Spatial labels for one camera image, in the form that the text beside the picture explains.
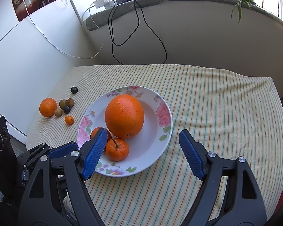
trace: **orange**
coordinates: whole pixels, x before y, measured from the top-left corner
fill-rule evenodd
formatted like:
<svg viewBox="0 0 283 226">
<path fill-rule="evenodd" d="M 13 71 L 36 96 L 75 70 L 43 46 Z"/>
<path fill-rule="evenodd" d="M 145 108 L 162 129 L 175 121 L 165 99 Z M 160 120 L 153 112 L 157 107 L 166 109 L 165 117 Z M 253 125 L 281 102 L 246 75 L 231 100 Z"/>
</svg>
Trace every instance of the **orange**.
<svg viewBox="0 0 283 226">
<path fill-rule="evenodd" d="M 106 154 L 113 161 L 121 161 L 129 154 L 129 145 L 124 139 L 110 139 L 106 144 Z"/>
<path fill-rule="evenodd" d="M 100 129 L 100 128 L 104 128 L 104 127 L 97 127 L 97 128 L 95 128 L 92 132 L 91 132 L 91 134 L 90 134 L 90 140 L 94 137 L 94 135 L 97 133 L 97 131 Z M 107 134 L 108 134 L 108 137 L 107 137 L 107 142 L 110 140 L 110 139 L 112 139 L 112 136 L 111 136 L 111 133 L 106 129 L 106 131 L 107 131 Z"/>
<path fill-rule="evenodd" d="M 74 118 L 70 115 L 66 115 L 64 121 L 67 125 L 72 125 L 74 123 Z"/>
<path fill-rule="evenodd" d="M 50 117 L 55 113 L 58 108 L 57 103 L 52 98 L 46 98 L 40 103 L 39 111 L 42 116 Z"/>
<path fill-rule="evenodd" d="M 116 96 L 105 111 L 105 122 L 109 131 L 123 139 L 137 135 L 144 125 L 144 118 L 141 103 L 128 94 Z"/>
</svg>

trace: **blue rubber grip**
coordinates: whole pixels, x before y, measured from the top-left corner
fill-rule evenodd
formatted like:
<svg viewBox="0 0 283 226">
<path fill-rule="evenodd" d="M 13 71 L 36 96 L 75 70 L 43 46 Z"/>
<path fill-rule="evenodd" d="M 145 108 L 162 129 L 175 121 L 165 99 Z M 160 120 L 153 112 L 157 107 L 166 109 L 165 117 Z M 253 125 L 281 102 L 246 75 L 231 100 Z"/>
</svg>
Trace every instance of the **blue rubber grip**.
<svg viewBox="0 0 283 226">
<path fill-rule="evenodd" d="M 76 142 L 70 142 L 68 144 L 64 144 L 63 146 L 60 146 L 56 149 L 52 149 L 48 156 L 50 159 L 54 158 L 60 158 L 63 156 L 67 156 L 69 153 L 71 153 L 74 150 L 78 150 L 78 145 Z"/>
<path fill-rule="evenodd" d="M 179 144 L 186 157 L 186 160 L 189 163 L 192 173 L 202 180 L 205 176 L 202 167 L 202 160 L 183 131 L 179 133 Z"/>
<path fill-rule="evenodd" d="M 99 162 L 99 159 L 106 146 L 107 136 L 107 131 L 103 129 L 102 133 L 100 134 L 97 141 L 94 143 L 93 147 L 88 153 L 85 159 L 85 167 L 82 172 L 82 176 L 85 180 L 89 179 L 94 173 L 95 167 L 97 166 L 97 163 Z"/>
</svg>

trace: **black cable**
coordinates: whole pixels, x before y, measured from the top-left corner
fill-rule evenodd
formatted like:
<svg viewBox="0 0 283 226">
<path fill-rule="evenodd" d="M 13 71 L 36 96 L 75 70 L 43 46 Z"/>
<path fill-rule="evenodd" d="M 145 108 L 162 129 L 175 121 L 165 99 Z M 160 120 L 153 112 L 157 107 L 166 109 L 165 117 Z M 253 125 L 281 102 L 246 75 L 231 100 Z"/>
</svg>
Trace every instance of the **black cable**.
<svg viewBox="0 0 283 226">
<path fill-rule="evenodd" d="M 152 30 L 152 28 L 151 28 L 151 27 L 148 25 L 148 23 L 146 22 L 145 15 L 144 15 L 144 12 L 143 12 L 143 10 L 142 10 L 142 7 L 139 5 L 139 3 L 137 2 L 137 0 L 134 0 L 134 1 L 133 1 L 135 13 L 136 13 L 137 20 L 138 20 L 137 27 L 135 28 L 135 30 L 131 33 L 131 35 L 130 35 L 123 43 L 121 43 L 121 44 L 116 44 L 116 43 L 114 42 L 114 34 L 113 34 L 112 20 L 113 20 L 114 14 L 115 14 L 115 12 L 116 12 L 116 9 L 118 8 L 118 6 L 119 6 L 120 4 L 118 4 L 118 5 L 116 6 L 115 0 L 113 0 L 113 2 L 114 2 L 114 6 L 113 6 L 113 8 L 112 8 L 112 10 L 110 11 L 109 16 L 108 16 L 108 28 L 109 28 L 110 38 L 111 38 L 111 41 L 112 41 L 112 56 L 113 56 L 113 58 L 114 58 L 117 62 L 119 62 L 121 65 L 124 65 L 124 64 L 121 63 L 119 60 L 117 60 L 117 58 L 115 58 L 115 55 L 114 55 L 114 52 L 113 52 L 113 45 L 116 45 L 116 46 L 122 46 L 122 45 L 124 45 L 124 44 L 131 38 L 131 36 L 135 33 L 135 31 L 138 29 L 139 24 L 140 24 L 140 20 L 139 20 L 139 16 L 138 16 L 138 13 L 137 13 L 136 6 L 135 6 L 135 2 L 136 2 L 137 5 L 139 6 L 140 10 L 141 10 L 141 13 L 142 13 L 142 16 L 143 16 L 143 19 L 144 19 L 145 24 L 146 24 L 147 27 L 154 33 L 154 35 L 156 35 L 156 37 L 159 39 L 159 41 L 161 42 L 161 44 L 162 44 L 162 46 L 163 46 L 163 48 L 164 48 L 164 51 L 165 51 L 165 54 L 166 54 L 166 59 L 165 59 L 164 62 L 162 63 L 162 64 L 164 64 L 164 63 L 167 61 L 167 58 L 168 58 L 165 45 L 163 44 L 163 42 L 162 42 L 162 40 L 159 38 L 159 36 Z"/>
</svg>

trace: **plate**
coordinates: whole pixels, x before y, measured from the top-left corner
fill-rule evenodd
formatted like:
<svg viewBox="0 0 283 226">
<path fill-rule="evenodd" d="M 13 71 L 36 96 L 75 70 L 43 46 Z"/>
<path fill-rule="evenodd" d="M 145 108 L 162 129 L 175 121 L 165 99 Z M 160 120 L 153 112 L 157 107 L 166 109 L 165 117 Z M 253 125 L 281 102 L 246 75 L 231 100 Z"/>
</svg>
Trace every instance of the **plate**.
<svg viewBox="0 0 283 226">
<path fill-rule="evenodd" d="M 95 171 L 106 176 L 130 176 L 151 166 L 168 146 L 173 129 L 170 108 L 158 93 L 141 86 L 121 87 L 102 95 L 89 105 L 79 125 L 77 140 L 79 148 L 90 140 L 93 129 L 107 128 L 106 107 L 113 98 L 121 94 L 132 95 L 140 101 L 145 120 L 140 133 L 126 139 L 129 144 L 129 154 L 124 160 L 112 161 L 105 153 L 101 155 Z"/>
</svg>

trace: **green patterned fabric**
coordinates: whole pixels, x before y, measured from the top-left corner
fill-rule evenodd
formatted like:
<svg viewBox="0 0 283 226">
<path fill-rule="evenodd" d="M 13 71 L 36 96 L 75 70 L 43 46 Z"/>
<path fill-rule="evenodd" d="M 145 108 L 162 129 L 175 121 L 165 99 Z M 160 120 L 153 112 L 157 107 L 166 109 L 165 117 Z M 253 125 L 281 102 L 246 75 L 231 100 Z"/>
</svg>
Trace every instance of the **green patterned fabric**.
<svg viewBox="0 0 283 226">
<path fill-rule="evenodd" d="M 27 136 L 27 149 L 43 142 L 58 147 L 76 141 L 79 122 L 90 103 L 129 85 L 158 92 L 172 111 L 174 128 L 166 151 L 148 169 L 122 178 L 95 172 L 85 182 L 106 225 L 181 224 L 201 184 L 179 146 L 182 129 L 223 158 L 244 156 L 259 184 L 267 216 L 272 215 L 283 188 L 283 109 L 269 77 L 188 65 L 76 67 L 48 96 L 57 102 L 72 97 L 75 123 L 67 126 L 64 118 L 44 118 L 38 113 Z M 79 92 L 72 95 L 71 86 Z M 219 213 L 225 185 L 222 179 L 211 218 Z M 68 198 L 65 203 L 71 208 Z"/>
</svg>

